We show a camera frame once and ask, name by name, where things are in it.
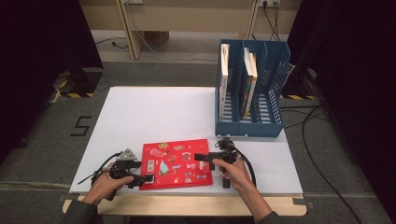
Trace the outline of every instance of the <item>yellow and black tape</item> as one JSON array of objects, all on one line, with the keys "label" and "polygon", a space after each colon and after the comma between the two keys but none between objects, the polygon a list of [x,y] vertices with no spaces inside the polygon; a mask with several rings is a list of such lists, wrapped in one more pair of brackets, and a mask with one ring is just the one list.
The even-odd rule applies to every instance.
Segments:
[{"label": "yellow and black tape", "polygon": [[93,97],[93,93],[61,92],[61,96],[70,98]]},{"label": "yellow and black tape", "polygon": [[281,99],[291,99],[291,100],[313,100],[314,96],[312,95],[281,95]]}]

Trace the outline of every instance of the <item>black curtain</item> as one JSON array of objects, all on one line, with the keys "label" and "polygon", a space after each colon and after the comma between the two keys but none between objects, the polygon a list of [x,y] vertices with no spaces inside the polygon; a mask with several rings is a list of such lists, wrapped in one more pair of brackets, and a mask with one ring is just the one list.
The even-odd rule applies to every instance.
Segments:
[{"label": "black curtain", "polygon": [[293,24],[291,55],[303,69],[316,70],[350,154],[396,222],[396,2],[332,0],[308,7],[312,2],[303,0],[303,16]]},{"label": "black curtain", "polygon": [[0,3],[0,162],[25,137],[62,71],[103,67],[74,1]]}]

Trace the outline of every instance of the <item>left hand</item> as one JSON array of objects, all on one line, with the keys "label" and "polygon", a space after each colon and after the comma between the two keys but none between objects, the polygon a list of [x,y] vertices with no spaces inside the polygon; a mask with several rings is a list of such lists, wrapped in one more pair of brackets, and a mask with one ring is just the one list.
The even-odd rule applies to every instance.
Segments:
[{"label": "left hand", "polygon": [[93,183],[87,196],[82,200],[84,203],[99,204],[102,199],[110,197],[114,189],[121,189],[124,185],[134,181],[132,176],[125,176],[121,179],[113,179],[108,172],[101,173]]}]

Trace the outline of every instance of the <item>blue file organizer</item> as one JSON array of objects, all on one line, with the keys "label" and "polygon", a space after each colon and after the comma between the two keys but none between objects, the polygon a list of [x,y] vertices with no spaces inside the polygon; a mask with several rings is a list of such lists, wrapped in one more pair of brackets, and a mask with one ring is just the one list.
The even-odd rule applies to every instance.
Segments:
[{"label": "blue file organizer", "polygon": [[[290,50],[283,41],[231,40],[219,43],[230,44],[229,76],[224,119],[219,120],[219,84],[221,77],[220,53],[216,79],[216,128],[218,136],[278,137],[284,124],[279,98],[286,80]],[[256,54],[258,80],[253,94],[250,115],[240,119],[239,90],[244,66],[243,48]]]}]

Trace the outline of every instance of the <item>wall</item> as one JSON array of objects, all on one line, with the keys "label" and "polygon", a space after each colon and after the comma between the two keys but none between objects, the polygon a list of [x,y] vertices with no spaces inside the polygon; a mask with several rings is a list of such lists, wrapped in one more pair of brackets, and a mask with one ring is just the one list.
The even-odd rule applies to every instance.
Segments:
[{"label": "wall", "polygon": [[117,1],[79,0],[91,30],[124,30]]},{"label": "wall", "polygon": [[[120,13],[117,8],[118,0],[79,0],[91,30],[123,30]],[[279,4],[278,33],[287,35],[290,32],[297,10],[302,0],[281,0]],[[275,24],[275,10],[268,7],[266,13]],[[253,34],[271,34],[268,20],[262,7],[256,13],[253,21]]]}]

